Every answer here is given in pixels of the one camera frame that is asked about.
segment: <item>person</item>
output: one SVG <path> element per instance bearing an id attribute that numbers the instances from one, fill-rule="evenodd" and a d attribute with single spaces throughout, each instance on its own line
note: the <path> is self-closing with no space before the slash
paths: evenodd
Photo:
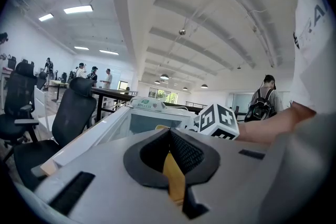
<path id="1" fill-rule="evenodd" d="M 97 67 L 92 67 L 91 73 L 88 74 L 86 77 L 87 79 L 91 79 L 95 81 L 93 87 L 97 87 L 97 79 L 98 79 L 98 76 L 96 75 L 97 70 L 98 70 Z"/>
<path id="2" fill-rule="evenodd" d="M 103 89 L 110 89 L 112 83 L 112 74 L 109 68 L 106 69 L 106 74 L 107 74 L 106 79 L 101 80 L 100 82 L 104 82 Z"/>
<path id="3" fill-rule="evenodd" d="M 0 34 L 0 45 L 8 41 L 8 34 L 7 33 L 1 33 Z"/>
<path id="4" fill-rule="evenodd" d="M 73 72 L 75 72 L 75 77 L 81 77 L 81 78 L 85 78 L 86 75 L 86 68 L 84 63 L 80 62 L 79 63 L 79 67 L 76 70 L 73 70 Z"/>
<path id="5" fill-rule="evenodd" d="M 263 111 L 266 107 L 264 106 L 265 103 L 268 103 L 269 110 L 266 108 L 266 113 L 260 113 L 260 117 L 256 118 L 254 116 L 254 111 L 253 109 L 256 109 L 257 105 L 259 103 L 258 99 L 262 98 L 261 100 L 262 108 L 259 110 L 259 112 Z M 252 96 L 251 102 L 249 104 L 249 111 L 247 112 L 247 116 L 245 117 L 245 122 L 247 121 L 257 121 L 262 118 L 263 120 L 270 118 L 271 116 L 276 115 L 278 112 L 283 110 L 281 98 L 279 97 L 278 92 L 276 91 L 276 86 L 275 86 L 275 78 L 272 75 L 266 75 L 264 78 L 264 85 L 260 87 Z"/>
<path id="6" fill-rule="evenodd" d="M 50 58 L 47 58 L 46 64 L 44 66 L 44 70 L 46 70 L 47 73 L 47 83 L 45 84 L 44 90 L 48 90 L 49 89 L 49 82 L 50 80 L 54 79 L 54 64 L 52 63 L 52 61 L 50 61 Z"/>
<path id="7" fill-rule="evenodd" d="M 270 144 L 278 134 L 293 131 L 316 113 L 335 111 L 331 79 L 336 69 L 335 16 L 327 0 L 298 0 L 293 39 L 292 106 L 267 120 L 240 124 L 240 140 Z"/>

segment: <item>black backpack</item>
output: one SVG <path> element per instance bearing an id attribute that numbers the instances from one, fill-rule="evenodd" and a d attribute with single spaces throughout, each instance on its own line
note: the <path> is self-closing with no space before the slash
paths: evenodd
<path id="1" fill-rule="evenodd" d="M 269 89 L 266 97 L 263 98 L 261 97 L 260 89 L 258 89 L 258 98 L 252 105 L 250 105 L 244 122 L 262 121 L 274 115 L 274 108 L 271 106 L 271 103 L 268 100 L 272 92 L 273 89 Z"/>

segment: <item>black slot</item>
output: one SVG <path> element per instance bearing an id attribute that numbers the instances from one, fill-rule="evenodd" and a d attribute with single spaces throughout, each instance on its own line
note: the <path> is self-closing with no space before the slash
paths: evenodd
<path id="1" fill-rule="evenodd" d="M 255 159 L 263 159 L 265 157 L 264 153 L 261 153 L 258 151 L 251 151 L 251 150 L 241 150 L 239 151 L 239 154 L 243 154 L 245 156 L 249 156 Z"/>
<path id="2" fill-rule="evenodd" d="M 79 172 L 49 205 L 61 214 L 68 215 L 94 177 L 93 174 Z"/>

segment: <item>floor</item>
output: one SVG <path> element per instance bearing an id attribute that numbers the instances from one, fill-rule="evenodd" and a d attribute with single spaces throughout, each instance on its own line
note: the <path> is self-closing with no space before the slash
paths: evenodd
<path id="1" fill-rule="evenodd" d="M 64 94 L 65 88 L 60 88 L 59 90 L 59 99 L 62 98 Z M 55 115 L 57 113 L 59 104 L 52 101 L 52 99 L 55 99 L 57 96 L 57 88 L 56 87 L 49 87 L 49 90 L 47 91 L 47 115 Z M 35 134 L 38 140 L 46 140 L 51 138 L 51 134 L 49 134 L 43 126 L 37 126 L 35 129 Z M 3 159 L 7 152 L 9 151 L 10 146 L 8 148 L 5 148 L 4 143 L 2 140 L 0 140 L 0 158 Z M 9 175 L 11 176 L 12 180 L 18 183 L 21 183 L 21 179 L 17 173 L 15 162 L 13 156 L 11 156 L 8 161 L 6 162 L 8 168 L 9 168 Z"/>

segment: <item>ceiling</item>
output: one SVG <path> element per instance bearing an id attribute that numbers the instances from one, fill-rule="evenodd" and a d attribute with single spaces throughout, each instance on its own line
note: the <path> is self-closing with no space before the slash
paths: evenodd
<path id="1" fill-rule="evenodd" d="M 117 57 L 154 84 L 166 73 L 189 89 L 224 77 L 294 67 L 296 0 L 13 0 L 36 26 L 73 53 Z M 92 13 L 64 8 L 92 5 Z M 39 17 L 52 13 L 53 19 Z M 185 29 L 181 36 L 179 31 Z M 88 47 L 77 51 L 74 46 Z M 111 50 L 119 56 L 104 55 Z"/>
<path id="2" fill-rule="evenodd" d="M 12 0 L 25 12 L 35 26 L 55 37 L 74 54 L 85 54 L 128 61 L 113 0 Z M 91 5 L 93 12 L 66 14 L 63 9 Z M 38 18 L 52 13 L 53 18 L 40 22 Z M 74 46 L 87 47 L 89 51 L 76 50 Z M 119 53 L 103 54 L 99 50 Z"/>

